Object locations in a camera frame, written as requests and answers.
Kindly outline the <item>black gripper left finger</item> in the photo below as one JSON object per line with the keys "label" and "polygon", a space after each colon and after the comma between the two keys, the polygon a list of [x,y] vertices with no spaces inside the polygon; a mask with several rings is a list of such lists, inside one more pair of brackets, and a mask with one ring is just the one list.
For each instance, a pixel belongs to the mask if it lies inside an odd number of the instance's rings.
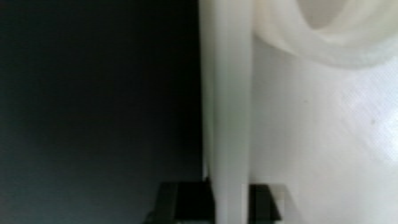
{"label": "black gripper left finger", "polygon": [[160,184],[155,206],[142,224],[215,224],[210,180]]}

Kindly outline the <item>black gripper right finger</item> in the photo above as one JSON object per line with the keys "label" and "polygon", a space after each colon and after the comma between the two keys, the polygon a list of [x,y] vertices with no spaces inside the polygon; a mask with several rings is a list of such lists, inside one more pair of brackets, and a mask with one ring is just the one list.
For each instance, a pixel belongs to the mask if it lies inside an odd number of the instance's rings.
{"label": "black gripper right finger", "polygon": [[249,224],[286,224],[286,196],[283,184],[249,186]]}

